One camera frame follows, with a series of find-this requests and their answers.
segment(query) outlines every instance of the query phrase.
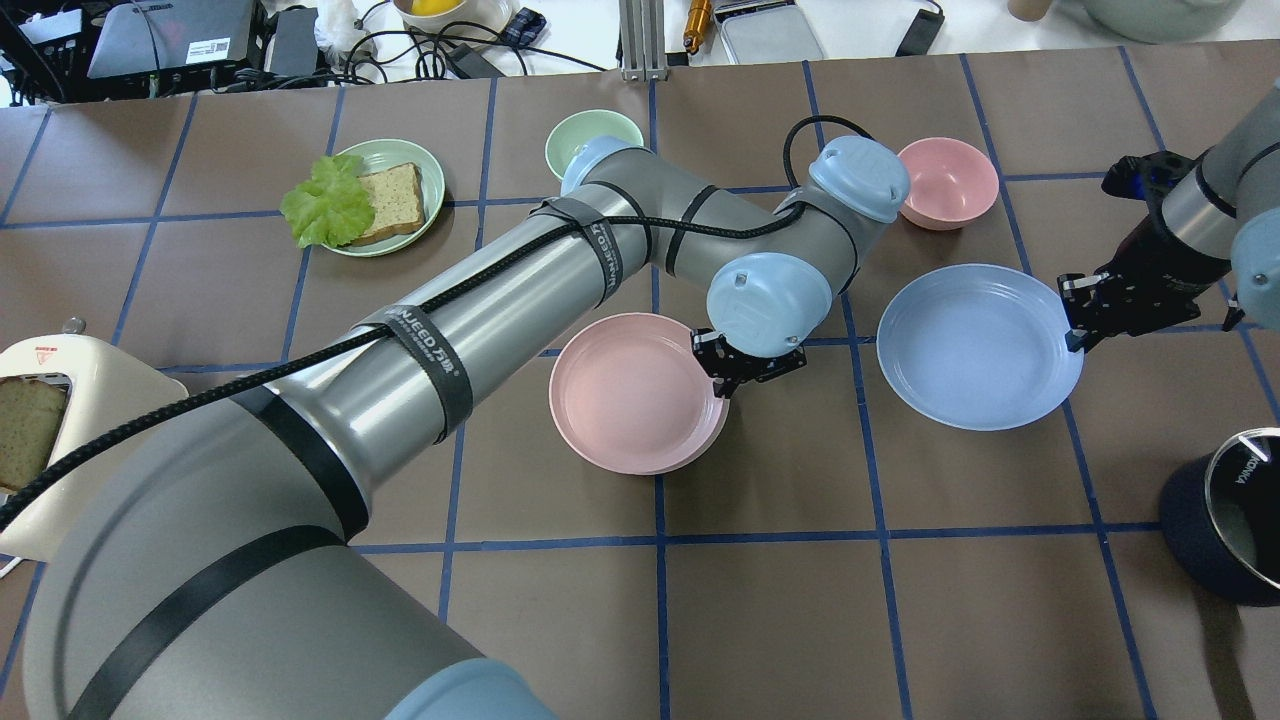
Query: pink plate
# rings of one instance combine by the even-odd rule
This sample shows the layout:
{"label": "pink plate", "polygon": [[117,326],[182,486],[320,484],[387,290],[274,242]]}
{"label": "pink plate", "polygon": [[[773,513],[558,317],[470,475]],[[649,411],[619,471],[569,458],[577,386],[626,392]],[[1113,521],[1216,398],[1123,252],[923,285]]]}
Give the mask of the pink plate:
{"label": "pink plate", "polygon": [[590,462],[628,475],[669,473],[701,455],[728,415],[690,350],[689,328],[626,313],[588,325],[561,351],[552,419]]}
{"label": "pink plate", "polygon": [[897,154],[911,176],[902,217],[922,228],[963,228],[991,209],[1000,178],[977,147],[950,137],[925,137]]}

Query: white label sticker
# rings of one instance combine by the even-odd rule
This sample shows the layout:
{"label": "white label sticker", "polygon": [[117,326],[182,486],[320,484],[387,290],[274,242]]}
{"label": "white label sticker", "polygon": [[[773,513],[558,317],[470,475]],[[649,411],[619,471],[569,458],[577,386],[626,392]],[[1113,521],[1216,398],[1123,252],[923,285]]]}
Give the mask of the white label sticker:
{"label": "white label sticker", "polygon": [[211,63],[214,60],[225,60],[227,53],[232,47],[232,38],[220,37],[218,40],[202,40],[200,42],[192,42],[187,46],[187,64],[193,63]]}

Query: green lettuce leaf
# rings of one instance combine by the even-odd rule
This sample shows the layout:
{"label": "green lettuce leaf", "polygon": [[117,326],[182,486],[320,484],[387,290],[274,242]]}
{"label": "green lettuce leaf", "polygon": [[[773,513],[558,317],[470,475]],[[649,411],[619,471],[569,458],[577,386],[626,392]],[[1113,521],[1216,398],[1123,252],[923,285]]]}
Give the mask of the green lettuce leaf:
{"label": "green lettuce leaf", "polygon": [[364,160],[355,155],[320,158],[311,177],[280,201],[280,213],[298,247],[342,247],[374,224],[374,206],[356,176]]}

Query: gray robotic arm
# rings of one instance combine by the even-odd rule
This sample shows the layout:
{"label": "gray robotic arm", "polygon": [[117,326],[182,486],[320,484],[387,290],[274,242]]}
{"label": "gray robotic arm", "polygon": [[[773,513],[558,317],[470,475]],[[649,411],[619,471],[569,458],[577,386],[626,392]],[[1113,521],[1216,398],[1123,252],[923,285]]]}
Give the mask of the gray robotic arm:
{"label": "gray robotic arm", "polygon": [[394,337],[152,430],[41,584],[35,717],[552,717],[346,546],[372,492],[649,261],[709,290],[698,342],[741,360],[717,366],[726,395],[773,377],[909,191],[865,138],[832,141],[778,217],[588,145],[562,197],[369,318]]}
{"label": "gray robotic arm", "polygon": [[[1146,200],[1148,217],[1093,274],[1059,277],[1073,327],[1068,346],[1088,352],[1107,337],[1198,318],[1194,299],[1231,269],[1239,307],[1280,328],[1277,150],[1280,81],[1199,159],[1157,152],[1117,163],[1103,191]],[[1224,329],[1242,316],[1230,313]]]}

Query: yellow object in bowl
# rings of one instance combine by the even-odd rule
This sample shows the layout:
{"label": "yellow object in bowl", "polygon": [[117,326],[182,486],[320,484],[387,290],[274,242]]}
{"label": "yellow object in bowl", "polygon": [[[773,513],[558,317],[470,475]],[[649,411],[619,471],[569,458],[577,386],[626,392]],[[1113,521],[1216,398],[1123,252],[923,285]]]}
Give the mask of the yellow object in bowl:
{"label": "yellow object in bowl", "polygon": [[439,15],[461,4],[462,0],[413,0],[413,8],[410,12],[415,15]]}

